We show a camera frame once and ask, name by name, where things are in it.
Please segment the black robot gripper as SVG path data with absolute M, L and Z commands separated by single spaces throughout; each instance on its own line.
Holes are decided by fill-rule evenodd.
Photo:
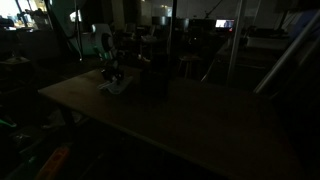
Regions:
M 101 73 L 103 78 L 109 82 L 121 82 L 124 79 L 124 72 L 119 68 L 117 60 L 105 62 Z

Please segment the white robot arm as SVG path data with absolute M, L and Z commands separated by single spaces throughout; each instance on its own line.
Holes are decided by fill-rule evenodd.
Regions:
M 113 33 L 108 24 L 93 24 L 93 50 L 103 61 L 102 76 L 106 81 L 119 84 L 124 73 L 119 68 L 117 49 L 114 45 Z

